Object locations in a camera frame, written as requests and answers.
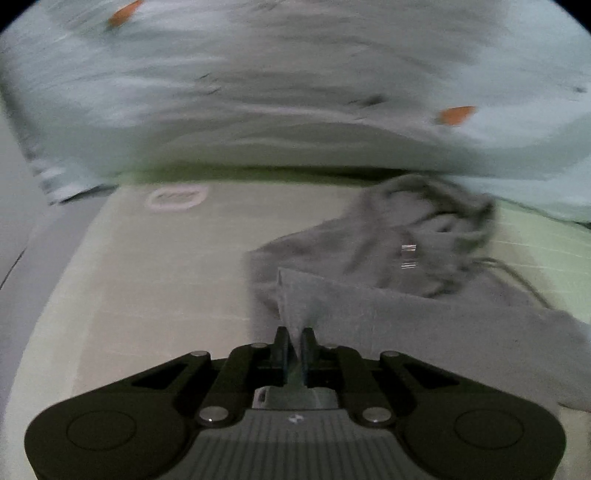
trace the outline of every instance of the orange pattern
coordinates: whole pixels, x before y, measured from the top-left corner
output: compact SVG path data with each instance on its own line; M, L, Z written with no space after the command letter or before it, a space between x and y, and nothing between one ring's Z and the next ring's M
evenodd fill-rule
M456 127L464 123L476 111L475 106L457 106L439 113L439 121L444 125Z
M109 25L111 27L120 27L125 22L127 22L131 16L135 13L135 11L139 8L141 4L144 3L144 0L136 0L135 2L125 5L123 8L117 10L110 18L109 18Z

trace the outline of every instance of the gray floor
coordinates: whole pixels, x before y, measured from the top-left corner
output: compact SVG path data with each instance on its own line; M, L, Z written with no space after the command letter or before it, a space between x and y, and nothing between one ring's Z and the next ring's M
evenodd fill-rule
M0 412L37 319L107 195L56 208L55 218L32 239L0 290Z

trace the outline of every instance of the metal clip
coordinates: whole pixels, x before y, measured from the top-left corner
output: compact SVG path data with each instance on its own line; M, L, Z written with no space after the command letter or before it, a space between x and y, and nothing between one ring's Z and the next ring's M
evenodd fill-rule
M416 245L403 245L401 247L402 253L400 255L401 259L403 260L402 265L400 267L404 270L407 268L415 268L417 266L415 253L417 251Z

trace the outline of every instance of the circular pad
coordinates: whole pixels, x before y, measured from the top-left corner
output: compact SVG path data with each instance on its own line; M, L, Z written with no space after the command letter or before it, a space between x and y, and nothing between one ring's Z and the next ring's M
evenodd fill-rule
M91 411L73 420L67 435L84 450L112 450L135 435L135 420L115 410Z

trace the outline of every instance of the metal screw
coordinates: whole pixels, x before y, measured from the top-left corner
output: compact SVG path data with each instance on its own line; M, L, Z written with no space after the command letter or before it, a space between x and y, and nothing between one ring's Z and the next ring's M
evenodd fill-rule
M226 420L228 415L230 413L224 407L218 406L205 407L199 412L201 419L210 423Z
M371 423L382 423L392 418L390 411L383 407L366 408L361 415Z

